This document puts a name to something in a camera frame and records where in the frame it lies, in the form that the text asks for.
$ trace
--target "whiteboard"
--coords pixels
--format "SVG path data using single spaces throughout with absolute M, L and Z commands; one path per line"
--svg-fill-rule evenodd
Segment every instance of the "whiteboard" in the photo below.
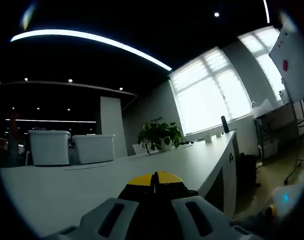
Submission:
M 298 31 L 282 29 L 269 56 L 279 70 L 292 102 L 304 98 L 304 38 Z M 287 61 L 287 71 L 283 70 Z

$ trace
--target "white table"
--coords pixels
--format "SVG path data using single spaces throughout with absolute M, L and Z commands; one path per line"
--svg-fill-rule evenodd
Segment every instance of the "white table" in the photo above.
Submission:
M 143 154 L 77 166 L 2 168 L 0 173 L 14 205 L 40 237 L 71 225 L 104 202 L 117 198 L 131 179 L 156 171 L 179 176 L 185 186 L 205 196 L 223 168 L 224 212 L 233 215 L 236 197 L 235 133 L 153 155 Z

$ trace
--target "window blinds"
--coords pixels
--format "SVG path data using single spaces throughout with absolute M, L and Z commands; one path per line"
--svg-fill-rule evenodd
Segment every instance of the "window blinds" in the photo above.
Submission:
M 269 26 L 249 32 L 238 38 L 256 58 L 273 89 L 276 99 L 280 100 L 279 91 L 284 89 L 284 85 L 281 82 L 281 74 L 268 55 L 278 36 L 279 31 Z
M 214 48 L 170 75 L 184 135 L 250 112 L 247 93 L 223 52 Z

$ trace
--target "white container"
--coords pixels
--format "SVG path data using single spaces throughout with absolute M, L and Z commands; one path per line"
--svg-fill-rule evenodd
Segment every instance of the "white container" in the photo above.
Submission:
M 28 131 L 34 165 L 69 165 L 68 131 Z
M 80 164 L 115 160 L 114 137 L 113 134 L 73 136 Z
M 274 156 L 277 154 L 278 149 L 278 140 L 274 139 L 272 143 L 267 144 L 264 146 L 264 158 L 269 158 L 271 156 Z
M 270 101 L 265 99 L 260 106 L 253 107 L 251 113 L 255 118 L 258 118 L 266 113 L 273 111 L 275 108 L 272 107 Z

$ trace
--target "white partition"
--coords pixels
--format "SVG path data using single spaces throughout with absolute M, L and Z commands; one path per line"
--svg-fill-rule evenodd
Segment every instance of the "white partition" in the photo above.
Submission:
M 120 99 L 101 97 L 101 125 L 102 134 L 115 135 L 115 157 L 127 157 Z

